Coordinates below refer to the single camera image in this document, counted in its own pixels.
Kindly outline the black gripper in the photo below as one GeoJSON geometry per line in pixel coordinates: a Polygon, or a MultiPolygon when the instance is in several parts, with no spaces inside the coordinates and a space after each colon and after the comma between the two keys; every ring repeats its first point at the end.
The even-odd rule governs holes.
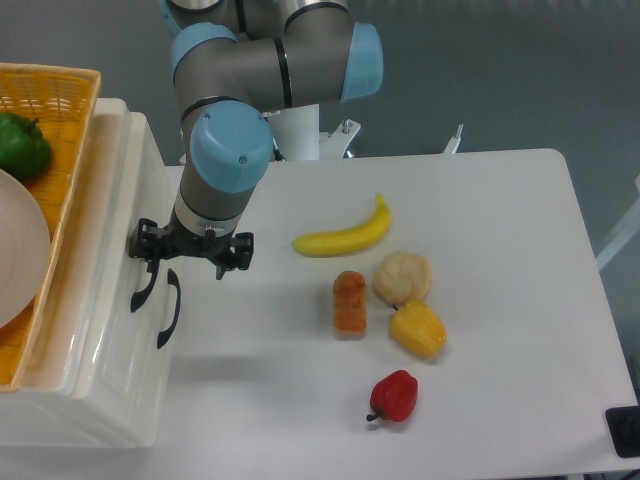
{"type": "Polygon", "coordinates": [[[130,258],[143,260],[151,275],[147,285],[135,295],[150,295],[159,272],[160,261],[179,256],[206,258],[216,265],[216,279],[221,280],[227,272],[247,271],[254,254],[254,234],[241,232],[233,235],[231,230],[222,236],[196,234],[187,229],[173,211],[168,225],[159,227],[148,218],[140,218],[128,241],[130,258]]]}

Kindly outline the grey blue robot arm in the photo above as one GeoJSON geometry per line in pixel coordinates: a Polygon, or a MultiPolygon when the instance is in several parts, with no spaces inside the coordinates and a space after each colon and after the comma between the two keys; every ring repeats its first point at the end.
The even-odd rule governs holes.
{"type": "Polygon", "coordinates": [[[376,93],[380,36],[344,1],[164,1],[186,165],[168,223],[140,219],[129,254],[204,258],[245,270],[254,238],[237,226],[274,155],[268,115],[376,93]]]}

